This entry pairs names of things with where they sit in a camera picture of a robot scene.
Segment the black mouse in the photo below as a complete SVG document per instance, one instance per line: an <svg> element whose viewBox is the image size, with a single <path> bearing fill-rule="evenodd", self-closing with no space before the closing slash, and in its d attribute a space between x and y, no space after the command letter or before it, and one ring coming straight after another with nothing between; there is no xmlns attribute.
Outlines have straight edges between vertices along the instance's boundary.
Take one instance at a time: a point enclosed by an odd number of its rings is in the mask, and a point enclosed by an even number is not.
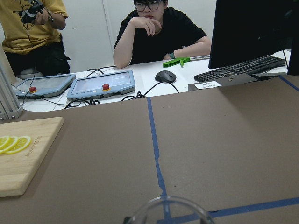
<svg viewBox="0 0 299 224"><path fill-rule="evenodd" d="M156 81L158 82L169 82L173 83L176 80L177 76L173 74L171 71L160 71L156 74Z"/></svg>

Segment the yellow t-shirt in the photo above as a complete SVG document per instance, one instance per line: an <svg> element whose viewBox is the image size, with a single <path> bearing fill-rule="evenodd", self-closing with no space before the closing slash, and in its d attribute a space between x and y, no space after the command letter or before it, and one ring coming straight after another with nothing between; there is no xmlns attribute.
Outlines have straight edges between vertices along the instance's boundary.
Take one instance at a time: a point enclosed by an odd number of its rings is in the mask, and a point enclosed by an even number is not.
<svg viewBox="0 0 299 224"><path fill-rule="evenodd" d="M65 18L68 17L65 6L62 0L40 0L43 5L52 13L60 13ZM26 0L21 0L21 5L24 10L27 10L31 4ZM0 22L4 30L5 40L2 47L5 52L18 54L27 54L32 50L26 24L21 22L18 11L22 11L19 1L15 0L0 0ZM59 32L54 29L49 21L45 25L33 26L29 30L29 37L34 48L41 47L53 42L59 42Z"/></svg>

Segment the person in yellow shirt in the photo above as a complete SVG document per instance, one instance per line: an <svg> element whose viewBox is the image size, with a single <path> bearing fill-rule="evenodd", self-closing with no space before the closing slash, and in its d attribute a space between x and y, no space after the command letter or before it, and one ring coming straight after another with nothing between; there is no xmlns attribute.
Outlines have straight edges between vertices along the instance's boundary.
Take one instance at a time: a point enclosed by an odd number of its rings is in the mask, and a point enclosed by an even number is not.
<svg viewBox="0 0 299 224"><path fill-rule="evenodd" d="M24 12L40 5L44 6L40 7L42 13L30 14L29 21L23 23ZM32 67L45 76L70 72L58 31L65 28L67 17L62 0L0 0L2 47L15 76Z"/></svg>

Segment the cutting board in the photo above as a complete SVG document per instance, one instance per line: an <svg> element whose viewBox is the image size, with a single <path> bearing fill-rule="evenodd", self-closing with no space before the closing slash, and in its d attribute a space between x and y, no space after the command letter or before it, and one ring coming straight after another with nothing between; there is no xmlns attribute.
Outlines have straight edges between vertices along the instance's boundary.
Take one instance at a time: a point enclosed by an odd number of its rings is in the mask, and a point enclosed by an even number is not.
<svg viewBox="0 0 299 224"><path fill-rule="evenodd" d="M56 117L0 124L0 136L31 137L23 151L0 154L0 197L24 194L63 123Z"/></svg>

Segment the tablet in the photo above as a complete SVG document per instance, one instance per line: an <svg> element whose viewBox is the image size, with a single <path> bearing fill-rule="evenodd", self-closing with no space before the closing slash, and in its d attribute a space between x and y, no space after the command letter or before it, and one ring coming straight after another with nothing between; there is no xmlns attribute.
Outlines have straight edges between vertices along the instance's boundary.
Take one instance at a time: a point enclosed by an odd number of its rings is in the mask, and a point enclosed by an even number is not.
<svg viewBox="0 0 299 224"><path fill-rule="evenodd" d="M17 97L21 98L54 97L63 93L63 91L67 89L75 79L75 74L27 78L14 88L14 92ZM36 88L36 91L30 93L29 88L33 86Z"/></svg>
<svg viewBox="0 0 299 224"><path fill-rule="evenodd" d="M134 90L133 71L127 70L75 79L71 84L67 98L68 100L102 99L116 94L126 94Z"/></svg>

